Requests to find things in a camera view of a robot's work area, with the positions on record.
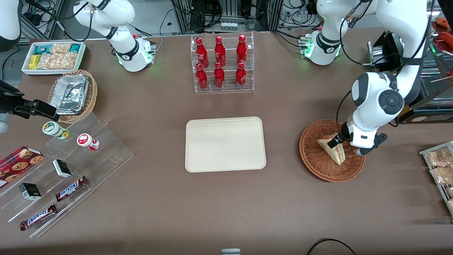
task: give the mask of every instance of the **snickers wrapper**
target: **snickers wrapper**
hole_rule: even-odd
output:
[[[57,198],[57,202],[60,202],[61,200],[63,200],[63,198],[69,196],[70,194],[72,194],[74,191],[76,191],[77,189],[82,187],[87,182],[88,182],[88,180],[85,177],[85,175],[82,176],[82,178],[78,179],[75,183],[71,184],[69,187],[64,189],[62,192],[55,195]]]
[[[24,230],[28,229],[29,227],[31,227],[36,222],[41,221],[45,217],[47,217],[47,216],[49,216],[51,214],[56,214],[56,213],[57,213],[57,207],[54,204],[52,204],[49,208],[47,208],[46,210],[38,213],[33,218],[30,218],[27,221],[21,222],[20,223],[20,230],[24,231]]]

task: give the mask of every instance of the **coca-cola bottle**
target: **coca-cola bottle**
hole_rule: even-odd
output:
[[[204,68],[207,68],[209,66],[209,61],[207,59],[207,50],[206,47],[203,45],[203,40],[198,37],[196,39],[197,42],[197,59],[198,62],[203,65]]]
[[[223,46],[221,36],[216,36],[216,47],[214,49],[214,53],[216,54],[216,61],[220,62],[222,67],[224,67],[227,64],[227,56],[225,53],[225,46]]]
[[[198,85],[201,90],[206,90],[207,89],[206,72],[203,70],[203,66],[200,63],[197,63],[195,67],[197,68],[195,76],[197,77]]]
[[[236,70],[236,88],[243,89],[246,86],[246,71],[244,69],[244,62],[237,64]]]
[[[239,43],[236,48],[236,62],[245,62],[247,60],[247,45],[246,45],[246,36],[241,34],[239,36]]]
[[[223,88],[225,85],[225,72],[222,69],[222,64],[216,62],[216,69],[214,70],[214,78],[216,79],[217,88]]]

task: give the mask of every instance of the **table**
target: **table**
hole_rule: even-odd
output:
[[[365,61],[366,42],[381,33],[348,31],[350,56]],[[389,139],[356,178],[324,182],[302,163],[299,136],[310,123],[335,118],[340,99],[367,67],[343,53],[316,66],[271,33],[254,36],[255,91],[240,94],[194,93],[190,36],[164,38],[156,64],[138,73],[118,64],[108,41],[87,41],[84,69],[99,87],[94,111],[136,155],[38,239],[0,215],[0,253],[195,255],[237,247],[245,255],[305,254],[331,237],[358,254],[451,254],[453,227],[435,225],[451,217],[417,153],[450,141],[451,125],[387,125],[380,131]],[[24,75],[19,88],[26,98],[45,100],[54,80]],[[354,109],[346,100],[340,119]],[[246,116],[263,121],[264,169],[184,169],[189,120]],[[0,155],[50,139],[41,132],[44,118],[8,122]]]

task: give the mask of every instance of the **cookie box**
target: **cookie box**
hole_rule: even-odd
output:
[[[43,159],[44,157],[40,151],[22,146],[0,160],[0,188]]]

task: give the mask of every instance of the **wicker basket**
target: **wicker basket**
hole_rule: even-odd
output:
[[[324,135],[337,134],[337,123],[320,120],[310,124],[300,136],[299,152],[307,168],[319,178],[330,182],[349,181],[360,173],[365,156],[357,156],[355,147],[348,141],[343,143],[346,160],[337,165],[316,141]]]
[[[93,76],[89,72],[84,71],[84,70],[77,70],[74,72],[69,72],[67,74],[63,74],[63,76],[77,75],[77,74],[86,75],[90,79],[90,84],[88,85],[87,98],[85,99],[84,110],[79,115],[60,115],[60,119],[58,120],[59,122],[72,124],[72,123],[76,122],[77,120],[85,119],[86,117],[88,117],[91,114],[91,112],[93,111],[94,105],[96,104],[97,85],[96,85],[96,81],[94,80]],[[50,103],[50,99],[52,98],[53,90],[55,89],[56,84],[57,84],[57,81],[55,81],[53,83],[53,86],[50,89],[49,96],[47,97],[47,103]]]

